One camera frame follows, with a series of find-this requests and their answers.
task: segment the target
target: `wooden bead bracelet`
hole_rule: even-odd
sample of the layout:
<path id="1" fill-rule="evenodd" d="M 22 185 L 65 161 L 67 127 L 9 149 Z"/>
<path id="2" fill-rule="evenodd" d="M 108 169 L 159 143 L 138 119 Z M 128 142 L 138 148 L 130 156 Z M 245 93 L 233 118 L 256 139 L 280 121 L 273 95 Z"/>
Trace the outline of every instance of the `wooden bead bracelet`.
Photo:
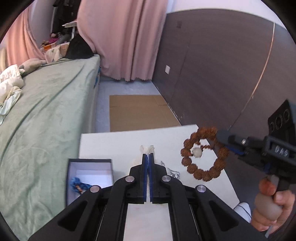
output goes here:
<path id="1" fill-rule="evenodd" d="M 217 178 L 220 176 L 221 171 L 225 168 L 225 159 L 229 155 L 229 150 L 224 147 L 221 143 L 219 143 L 216 139 L 217 128 L 211 127 L 206 128 L 202 127 L 191 134 L 190 139 L 186 139 L 184 141 L 184 148 L 181 150 L 182 164 L 187 167 L 187 172 L 193 174 L 194 178 L 197 180 L 204 180 L 205 182 L 211 181 L 213 178 Z M 201 139 L 210 139 L 214 141 L 213 146 L 205 145 L 200 146 L 199 148 L 194 148 L 191 153 L 191 149 L 194 144 L 200 145 Z M 214 149 L 215 146 L 219 147 L 218 150 L 218 158 L 214 162 L 214 165 L 207 171 L 199 169 L 196 164 L 192 163 L 191 156 L 195 155 L 196 157 L 201 157 L 204 149 Z"/>

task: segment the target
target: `white tabletop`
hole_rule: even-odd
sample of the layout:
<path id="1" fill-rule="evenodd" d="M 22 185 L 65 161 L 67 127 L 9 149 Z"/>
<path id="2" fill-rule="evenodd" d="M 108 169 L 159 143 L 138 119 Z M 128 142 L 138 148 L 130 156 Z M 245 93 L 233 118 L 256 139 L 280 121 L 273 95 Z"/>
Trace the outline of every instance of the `white tabletop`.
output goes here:
<path id="1" fill-rule="evenodd" d="M 180 150 L 185 139 L 197 131 L 196 125 L 151 129 L 142 131 L 123 131 L 82 134 L 79 158 L 112 159 L 114 181 L 127 176 L 130 168 L 142 162 L 141 145 L 155 147 L 155 163 L 163 161 L 167 167 L 180 172 L 180 181 L 187 186 L 203 184 L 231 208 L 239 200 L 223 170 L 220 177 L 209 182 L 194 179 L 181 164 Z M 208 170 L 217 156 L 212 150 L 204 150 L 201 158 L 193 158 L 199 168 Z M 170 218 L 167 204 L 129 204 L 124 232 L 128 241 L 172 241 Z"/>
<path id="2" fill-rule="evenodd" d="M 223 170 L 220 177 L 209 182 L 196 180 L 187 173 L 186 167 L 181 164 L 180 150 L 185 139 L 197 131 L 196 125 L 178 126 L 161 129 L 122 131 L 82 134 L 79 158 L 112 159 L 114 181 L 127 176 L 130 168 L 139 165 L 142 161 L 140 146 L 155 147 L 155 163 L 163 161 L 167 167 L 180 172 L 180 181 L 187 186 L 196 187 L 203 184 L 216 194 L 228 206 L 234 208 L 239 199 L 231 182 Z M 199 168 L 208 170 L 213 166 L 217 156 L 214 151 L 206 149 L 201 158 L 192 158 Z"/>

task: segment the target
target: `pink curtain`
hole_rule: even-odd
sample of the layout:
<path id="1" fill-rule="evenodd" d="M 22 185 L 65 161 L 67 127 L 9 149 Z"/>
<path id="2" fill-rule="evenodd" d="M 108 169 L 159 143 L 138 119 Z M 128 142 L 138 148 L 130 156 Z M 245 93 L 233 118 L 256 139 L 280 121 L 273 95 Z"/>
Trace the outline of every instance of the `pink curtain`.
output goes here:
<path id="1" fill-rule="evenodd" d="M 114 79 L 151 80 L 168 0 L 82 0 L 77 28 L 101 72 Z"/>
<path id="2" fill-rule="evenodd" d="M 31 5 L 17 17 L 5 35 L 9 66 L 13 64 L 21 65 L 31 58 L 45 60 L 44 54 L 39 50 L 31 34 L 29 25 L 30 9 Z"/>

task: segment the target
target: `metal strip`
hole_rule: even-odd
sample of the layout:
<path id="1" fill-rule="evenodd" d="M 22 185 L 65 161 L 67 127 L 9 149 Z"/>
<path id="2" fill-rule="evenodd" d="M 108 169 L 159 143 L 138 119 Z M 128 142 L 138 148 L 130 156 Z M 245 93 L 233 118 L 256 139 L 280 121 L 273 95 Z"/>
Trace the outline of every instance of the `metal strip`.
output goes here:
<path id="1" fill-rule="evenodd" d="M 233 124 L 230 125 L 230 127 L 228 128 L 228 131 L 229 131 L 229 130 L 233 127 L 233 125 L 237 122 L 237 120 L 240 118 L 240 116 L 242 115 L 242 113 L 245 111 L 245 109 L 246 109 L 248 103 L 249 103 L 249 102 L 251 101 L 251 99 L 253 98 L 254 93 L 255 93 L 256 89 L 258 88 L 258 85 L 259 85 L 259 83 L 260 83 L 260 81 L 261 81 L 261 79 L 262 79 L 262 77 L 263 77 L 264 72 L 265 72 L 265 69 L 266 69 L 266 66 L 267 66 L 267 63 L 268 63 L 268 60 L 269 60 L 269 57 L 270 57 L 270 53 L 271 53 L 271 49 L 272 49 L 272 45 L 273 45 L 273 43 L 274 43 L 274 29 L 273 29 L 273 32 L 272 32 L 272 39 L 271 39 L 271 44 L 270 44 L 270 48 L 269 48 L 269 53 L 268 53 L 268 56 L 267 56 L 267 59 L 266 59 L 266 62 L 265 62 L 264 68 L 263 68 L 263 70 L 262 70 L 262 73 L 261 73 L 261 75 L 260 75 L 260 78 L 259 78 L 259 80 L 258 80 L 258 82 L 257 82 L 257 84 L 256 84 L 256 86 L 255 86 L 255 88 L 254 88 L 254 90 L 253 90 L 253 92 L 252 92 L 250 98 L 249 98 L 248 101 L 246 102 L 244 108 L 243 108 L 242 111 L 240 112 L 239 116 L 235 119 L 235 121 L 233 122 Z"/>

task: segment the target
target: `white sneaker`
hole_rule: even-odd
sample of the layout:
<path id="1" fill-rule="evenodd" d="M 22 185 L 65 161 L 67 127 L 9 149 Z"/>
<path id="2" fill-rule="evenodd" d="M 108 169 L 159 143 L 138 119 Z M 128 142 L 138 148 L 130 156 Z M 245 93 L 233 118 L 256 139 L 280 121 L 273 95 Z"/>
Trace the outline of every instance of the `white sneaker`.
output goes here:
<path id="1" fill-rule="evenodd" d="M 251 209 L 249 204 L 246 202 L 239 203 L 235 208 L 234 211 L 240 215 L 244 220 L 246 220 L 248 223 L 251 222 L 252 216 L 251 216 Z"/>

